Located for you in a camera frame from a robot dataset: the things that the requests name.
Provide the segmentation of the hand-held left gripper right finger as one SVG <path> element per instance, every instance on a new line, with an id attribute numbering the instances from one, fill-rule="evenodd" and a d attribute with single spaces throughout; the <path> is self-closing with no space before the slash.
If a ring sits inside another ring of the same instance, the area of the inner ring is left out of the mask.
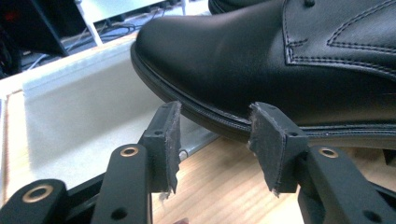
<path id="1" fill-rule="evenodd" d="M 249 149 L 256 155 L 268 189 L 276 196 L 294 193 L 297 158 L 307 150 L 308 136 L 280 109 L 256 102 L 251 108 Z"/>

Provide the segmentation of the black leather shoe white insole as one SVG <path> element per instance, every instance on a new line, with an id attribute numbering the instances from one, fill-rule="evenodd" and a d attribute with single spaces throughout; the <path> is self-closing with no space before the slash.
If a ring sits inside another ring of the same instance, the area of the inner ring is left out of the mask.
<path id="1" fill-rule="evenodd" d="M 145 84 L 244 142 L 274 105 L 313 144 L 396 149 L 396 0 L 261 0 L 146 23 L 131 48 Z"/>

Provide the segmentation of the metal frame shoe rack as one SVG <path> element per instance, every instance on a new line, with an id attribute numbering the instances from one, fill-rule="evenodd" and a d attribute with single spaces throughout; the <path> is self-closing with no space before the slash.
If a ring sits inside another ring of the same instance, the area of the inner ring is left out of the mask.
<path id="1" fill-rule="evenodd" d="M 0 206 L 37 179 L 73 188 L 101 174 L 116 147 L 138 141 L 163 102 L 133 69 L 134 41 L 0 80 Z"/>

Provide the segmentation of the black equipment with red light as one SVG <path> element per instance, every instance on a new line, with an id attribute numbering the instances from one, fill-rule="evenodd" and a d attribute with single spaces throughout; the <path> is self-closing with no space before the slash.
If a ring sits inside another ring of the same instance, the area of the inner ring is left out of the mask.
<path id="1" fill-rule="evenodd" d="M 19 50 L 67 56 L 48 0 L 0 0 L 0 25 Z"/>

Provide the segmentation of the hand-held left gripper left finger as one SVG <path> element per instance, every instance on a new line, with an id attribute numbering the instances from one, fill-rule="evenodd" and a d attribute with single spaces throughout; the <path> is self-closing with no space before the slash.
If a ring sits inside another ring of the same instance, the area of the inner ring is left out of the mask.
<path id="1" fill-rule="evenodd" d="M 151 193 L 177 190 L 181 148 L 180 113 L 179 101 L 161 105 L 139 139 L 139 144 L 148 151 Z"/>

